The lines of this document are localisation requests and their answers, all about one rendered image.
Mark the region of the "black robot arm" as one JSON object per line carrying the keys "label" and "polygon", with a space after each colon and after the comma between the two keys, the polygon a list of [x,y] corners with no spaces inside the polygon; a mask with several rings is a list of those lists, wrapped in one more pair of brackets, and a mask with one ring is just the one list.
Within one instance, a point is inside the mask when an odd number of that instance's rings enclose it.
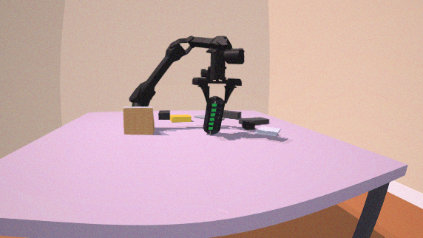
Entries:
{"label": "black robot arm", "polygon": [[[186,50],[180,43],[189,43]],[[154,72],[147,81],[139,84],[135,91],[130,95],[129,101],[132,106],[149,106],[149,103],[155,95],[155,86],[166,73],[173,62],[180,60],[184,55],[189,54],[194,47],[209,48],[206,52],[211,53],[211,64],[243,64],[244,49],[234,48],[225,36],[215,36],[215,38],[193,37],[179,38],[173,41],[165,54],[164,59],[159,63]]]}

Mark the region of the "dark grey rounded unit with white label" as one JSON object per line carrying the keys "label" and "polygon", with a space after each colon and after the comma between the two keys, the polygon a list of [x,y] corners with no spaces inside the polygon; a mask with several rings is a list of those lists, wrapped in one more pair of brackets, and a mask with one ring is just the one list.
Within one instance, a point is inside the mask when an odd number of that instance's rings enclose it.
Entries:
{"label": "dark grey rounded unit with white label", "polygon": [[209,98],[209,104],[206,104],[206,113],[203,123],[203,130],[206,133],[214,135],[220,131],[224,107],[225,101],[222,98],[218,96]]}

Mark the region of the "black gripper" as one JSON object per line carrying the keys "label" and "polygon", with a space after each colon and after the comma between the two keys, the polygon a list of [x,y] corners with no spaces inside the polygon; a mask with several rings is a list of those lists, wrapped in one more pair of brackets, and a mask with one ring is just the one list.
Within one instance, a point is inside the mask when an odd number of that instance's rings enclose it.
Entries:
{"label": "black gripper", "polygon": [[[209,86],[208,84],[226,84],[225,87],[225,103],[227,103],[231,93],[233,92],[236,86],[242,86],[242,81],[240,79],[232,79],[227,78],[225,76],[225,64],[211,64],[210,68],[210,76],[209,79],[203,77],[196,77],[192,79],[193,85],[199,85],[203,90],[203,94],[206,99],[206,103],[209,104]],[[216,81],[213,81],[216,79]],[[219,81],[222,80],[222,81]]]}

